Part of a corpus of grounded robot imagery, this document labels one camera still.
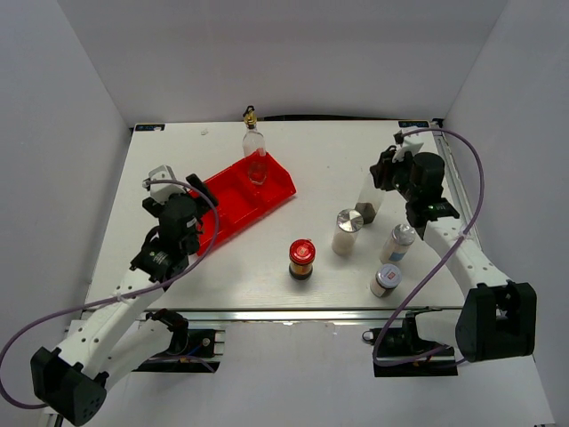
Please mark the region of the dark liquid glass bottle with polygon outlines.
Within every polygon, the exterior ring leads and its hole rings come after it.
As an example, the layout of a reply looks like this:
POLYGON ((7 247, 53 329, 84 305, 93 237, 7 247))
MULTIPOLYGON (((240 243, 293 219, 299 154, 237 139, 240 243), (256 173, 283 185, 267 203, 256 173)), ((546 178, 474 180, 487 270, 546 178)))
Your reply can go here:
POLYGON ((373 175, 367 173, 355 204, 355 210, 361 214, 364 225, 374 222, 385 196, 384 190, 375 187, 373 175))

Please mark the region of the clear liquid glass bottle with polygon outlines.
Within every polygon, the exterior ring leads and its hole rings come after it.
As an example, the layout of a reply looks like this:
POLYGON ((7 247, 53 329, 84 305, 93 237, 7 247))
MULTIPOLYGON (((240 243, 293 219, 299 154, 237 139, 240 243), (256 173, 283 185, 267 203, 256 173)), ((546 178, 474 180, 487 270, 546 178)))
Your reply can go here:
POLYGON ((267 151, 264 135, 257 128, 257 116, 253 105, 243 114, 245 134, 242 140, 247 175, 254 185, 262 185, 267 178, 267 151))

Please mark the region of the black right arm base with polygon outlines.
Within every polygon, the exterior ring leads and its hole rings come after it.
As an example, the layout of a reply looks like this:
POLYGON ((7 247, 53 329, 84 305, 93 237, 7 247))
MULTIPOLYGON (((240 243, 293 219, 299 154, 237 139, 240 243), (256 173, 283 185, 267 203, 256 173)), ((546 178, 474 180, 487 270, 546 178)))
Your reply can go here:
MULTIPOLYGON (((380 332, 381 328, 366 330, 362 333, 362 339, 365 343, 374 346, 380 332)), ((441 344, 424 341, 419 338, 411 338, 407 336, 402 327, 394 327, 387 331, 386 336, 381 341, 377 351, 377 357, 379 359, 388 359, 417 356, 429 350, 434 350, 439 346, 441 346, 441 344)), ((454 349, 443 348, 443 350, 434 356, 453 357, 454 349)))

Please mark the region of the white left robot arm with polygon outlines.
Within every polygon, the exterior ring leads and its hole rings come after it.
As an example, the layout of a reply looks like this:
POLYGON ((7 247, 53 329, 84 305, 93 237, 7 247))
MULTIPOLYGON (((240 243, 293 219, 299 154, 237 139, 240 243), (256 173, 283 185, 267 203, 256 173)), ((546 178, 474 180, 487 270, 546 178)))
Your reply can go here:
POLYGON ((124 376, 153 358, 173 360, 195 349, 188 322, 160 309, 148 314, 135 334, 126 332, 146 308, 177 279, 196 267, 189 258, 200 248, 207 213, 218 201, 206 187, 163 180, 143 207, 157 218, 113 296, 96 302, 95 312, 53 350, 40 348, 31 358, 35 395, 74 426, 100 410, 108 391, 124 376))

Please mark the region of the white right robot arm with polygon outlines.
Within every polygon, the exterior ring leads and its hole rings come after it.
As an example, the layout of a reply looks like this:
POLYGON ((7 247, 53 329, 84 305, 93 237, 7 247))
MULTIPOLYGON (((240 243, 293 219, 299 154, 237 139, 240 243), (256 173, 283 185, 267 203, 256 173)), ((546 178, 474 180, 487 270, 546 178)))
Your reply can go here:
POLYGON ((391 146, 370 169, 373 191, 405 198, 407 221, 373 207, 332 213, 313 197, 210 256, 192 279, 204 310, 372 309, 404 313, 401 342, 414 357, 453 347, 467 361, 526 356, 537 296, 512 282, 467 238, 442 197, 445 163, 416 146, 391 146))

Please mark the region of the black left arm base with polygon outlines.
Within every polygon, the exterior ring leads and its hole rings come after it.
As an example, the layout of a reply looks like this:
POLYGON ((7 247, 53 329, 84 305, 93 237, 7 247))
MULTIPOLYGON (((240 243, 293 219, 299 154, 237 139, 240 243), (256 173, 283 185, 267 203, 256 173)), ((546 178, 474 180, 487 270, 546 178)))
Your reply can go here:
POLYGON ((192 357, 213 359, 223 354, 226 332, 220 329, 189 329, 181 350, 165 350, 146 363, 189 361, 192 357))

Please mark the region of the red plastic organizer tray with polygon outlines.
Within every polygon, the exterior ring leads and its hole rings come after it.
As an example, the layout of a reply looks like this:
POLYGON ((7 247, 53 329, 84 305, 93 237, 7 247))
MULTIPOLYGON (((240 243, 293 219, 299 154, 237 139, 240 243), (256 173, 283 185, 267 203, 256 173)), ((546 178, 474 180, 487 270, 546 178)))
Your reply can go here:
POLYGON ((220 246, 240 234, 295 195, 291 175, 270 154, 266 155, 266 167, 266 180, 261 185, 250 181, 245 158, 205 180, 205 186, 219 202, 220 225, 218 230, 214 229, 214 212, 203 216, 198 256, 209 245, 220 246))

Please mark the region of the blue table corner label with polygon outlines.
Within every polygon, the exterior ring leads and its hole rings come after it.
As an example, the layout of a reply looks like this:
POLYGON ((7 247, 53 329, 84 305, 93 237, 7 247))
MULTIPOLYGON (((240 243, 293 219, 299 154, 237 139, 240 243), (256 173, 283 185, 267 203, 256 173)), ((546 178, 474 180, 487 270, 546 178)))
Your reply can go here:
POLYGON ((430 123, 424 120, 399 120, 398 125, 401 129, 430 127, 430 123))

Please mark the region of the silver lid blue label jar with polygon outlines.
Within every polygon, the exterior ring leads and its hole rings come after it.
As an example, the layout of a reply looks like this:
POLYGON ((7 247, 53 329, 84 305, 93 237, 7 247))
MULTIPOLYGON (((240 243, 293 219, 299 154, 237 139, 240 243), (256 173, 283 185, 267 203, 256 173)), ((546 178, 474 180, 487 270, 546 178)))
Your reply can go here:
POLYGON ((401 262, 416 239, 416 231, 408 224, 401 223, 393 228, 381 249, 382 263, 401 262))

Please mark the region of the silver lid white powder jar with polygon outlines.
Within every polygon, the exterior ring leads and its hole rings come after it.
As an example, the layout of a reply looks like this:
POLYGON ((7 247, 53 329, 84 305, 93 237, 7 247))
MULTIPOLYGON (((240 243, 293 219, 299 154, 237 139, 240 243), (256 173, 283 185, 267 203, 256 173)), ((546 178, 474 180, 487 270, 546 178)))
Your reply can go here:
POLYGON ((364 226, 364 218, 355 209, 344 209, 337 214, 332 250, 339 256, 352 253, 358 233, 364 226))

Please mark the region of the blue left table label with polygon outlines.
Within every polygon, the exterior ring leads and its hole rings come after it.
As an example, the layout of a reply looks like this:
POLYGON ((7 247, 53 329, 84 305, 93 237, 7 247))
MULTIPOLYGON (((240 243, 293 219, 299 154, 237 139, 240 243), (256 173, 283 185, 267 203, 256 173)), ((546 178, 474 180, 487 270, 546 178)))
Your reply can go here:
POLYGON ((134 126, 134 131, 139 132, 162 132, 165 129, 165 124, 137 124, 134 126))

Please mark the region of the white lid brown spice jar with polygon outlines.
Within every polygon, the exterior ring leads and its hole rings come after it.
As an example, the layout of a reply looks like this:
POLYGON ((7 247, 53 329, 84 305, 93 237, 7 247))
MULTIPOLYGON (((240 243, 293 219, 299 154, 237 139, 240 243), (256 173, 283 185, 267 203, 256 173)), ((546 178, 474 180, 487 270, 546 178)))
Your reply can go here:
POLYGON ((381 298, 396 289, 401 280, 401 270, 394 264, 385 263, 374 273, 369 288, 376 297, 381 298))

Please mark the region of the red lid dark sauce jar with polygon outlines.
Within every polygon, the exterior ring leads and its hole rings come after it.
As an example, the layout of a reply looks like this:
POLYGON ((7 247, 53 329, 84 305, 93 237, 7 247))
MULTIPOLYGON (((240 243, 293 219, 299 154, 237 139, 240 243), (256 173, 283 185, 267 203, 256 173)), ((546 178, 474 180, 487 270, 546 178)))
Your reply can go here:
POLYGON ((289 273, 296 280, 306 280, 313 272, 317 250, 310 239, 293 241, 289 248, 289 273))

